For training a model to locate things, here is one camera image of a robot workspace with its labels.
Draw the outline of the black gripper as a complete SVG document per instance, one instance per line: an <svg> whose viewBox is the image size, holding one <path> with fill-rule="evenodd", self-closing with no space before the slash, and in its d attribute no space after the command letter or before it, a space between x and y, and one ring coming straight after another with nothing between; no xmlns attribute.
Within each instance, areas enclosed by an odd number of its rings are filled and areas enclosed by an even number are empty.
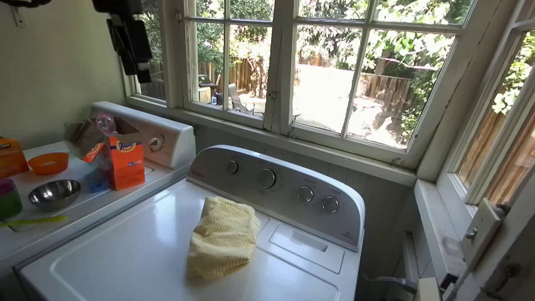
<svg viewBox="0 0 535 301"><path fill-rule="evenodd" d="M150 80L152 58L145 25L137 20L143 12L142 0L92 0L93 8L108 13L107 27L112 45L122 60L123 72L135 75L140 84Z"/></svg>

